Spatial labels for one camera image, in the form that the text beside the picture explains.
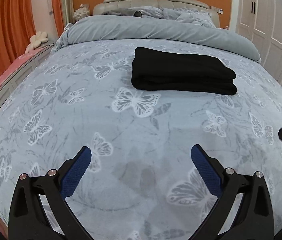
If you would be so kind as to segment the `pink topped side cabinet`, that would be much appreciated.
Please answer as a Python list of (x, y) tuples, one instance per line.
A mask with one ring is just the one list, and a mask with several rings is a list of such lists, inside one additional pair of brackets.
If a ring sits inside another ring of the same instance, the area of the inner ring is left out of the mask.
[(0, 109), (11, 93), (49, 56), (53, 43), (40, 46), (18, 57), (0, 76)]

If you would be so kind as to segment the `grey folded duvet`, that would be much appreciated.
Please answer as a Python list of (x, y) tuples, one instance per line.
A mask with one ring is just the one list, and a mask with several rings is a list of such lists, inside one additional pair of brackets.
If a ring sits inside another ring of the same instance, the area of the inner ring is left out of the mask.
[(124, 39), (162, 39), (212, 47), (260, 62), (260, 54), (247, 38), (221, 28), (207, 28), (157, 18), (97, 15), (69, 24), (52, 53), (72, 44)]

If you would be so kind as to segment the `wall switch panel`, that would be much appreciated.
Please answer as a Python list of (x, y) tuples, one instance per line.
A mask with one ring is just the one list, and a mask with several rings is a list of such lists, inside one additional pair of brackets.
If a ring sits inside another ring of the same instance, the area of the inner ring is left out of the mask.
[(217, 9), (217, 12), (219, 13), (219, 14), (223, 14), (223, 9)]

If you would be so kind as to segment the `grey butterfly pillow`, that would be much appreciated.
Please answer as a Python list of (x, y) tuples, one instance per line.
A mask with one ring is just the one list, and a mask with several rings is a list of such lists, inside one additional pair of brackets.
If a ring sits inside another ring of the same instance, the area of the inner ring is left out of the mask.
[(219, 19), (208, 11), (195, 8), (157, 8), (152, 6), (119, 8), (103, 12), (102, 15), (133, 16), (189, 23), (207, 28), (219, 28)]

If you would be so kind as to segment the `cream flower plush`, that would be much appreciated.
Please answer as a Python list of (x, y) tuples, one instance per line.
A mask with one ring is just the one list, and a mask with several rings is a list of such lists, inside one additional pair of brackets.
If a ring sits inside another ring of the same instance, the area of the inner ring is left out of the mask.
[(30, 37), (29, 42), (30, 43), (25, 50), (25, 54), (39, 48), (42, 43), (48, 42), (48, 35), (45, 31), (39, 31), (35, 35)]

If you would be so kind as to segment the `butterfly print bed sheet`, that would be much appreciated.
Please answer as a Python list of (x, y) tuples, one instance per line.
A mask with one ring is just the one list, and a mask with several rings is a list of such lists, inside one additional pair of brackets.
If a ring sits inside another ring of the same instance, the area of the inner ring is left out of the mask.
[[(236, 72), (234, 96), (141, 92), (131, 85), (137, 47), (219, 58)], [(22, 173), (42, 176), (92, 150), (67, 203), (95, 239), (187, 239), (216, 198), (190, 157), (194, 144), (240, 174), (264, 174), (282, 228), (282, 87), (257, 62), (165, 40), (67, 46), (21, 83), (0, 109), (0, 218)]]

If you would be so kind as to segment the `white decorative ornament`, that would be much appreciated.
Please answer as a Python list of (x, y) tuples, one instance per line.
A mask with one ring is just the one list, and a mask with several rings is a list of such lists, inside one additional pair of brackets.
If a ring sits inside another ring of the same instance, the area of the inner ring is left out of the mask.
[(74, 22), (77, 22), (82, 18), (88, 17), (89, 15), (90, 15), (89, 4), (81, 4), (80, 7), (74, 11), (73, 14)]

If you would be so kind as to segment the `beige padded headboard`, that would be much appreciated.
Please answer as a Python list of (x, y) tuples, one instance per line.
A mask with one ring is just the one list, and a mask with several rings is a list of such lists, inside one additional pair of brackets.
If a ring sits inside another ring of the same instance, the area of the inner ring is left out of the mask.
[(208, 12), (215, 27), (220, 27), (218, 13), (212, 10), (206, 3), (197, 0), (104, 0), (93, 8), (93, 15), (101, 15), (103, 12), (114, 9), (144, 6), (169, 9), (196, 9), (200, 12)]

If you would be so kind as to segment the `black pants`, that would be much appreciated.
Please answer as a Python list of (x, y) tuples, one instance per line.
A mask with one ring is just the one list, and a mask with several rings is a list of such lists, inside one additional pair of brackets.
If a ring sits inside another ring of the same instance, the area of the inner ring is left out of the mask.
[(236, 73), (208, 55), (178, 54), (137, 47), (131, 83), (139, 90), (176, 90), (232, 96)]

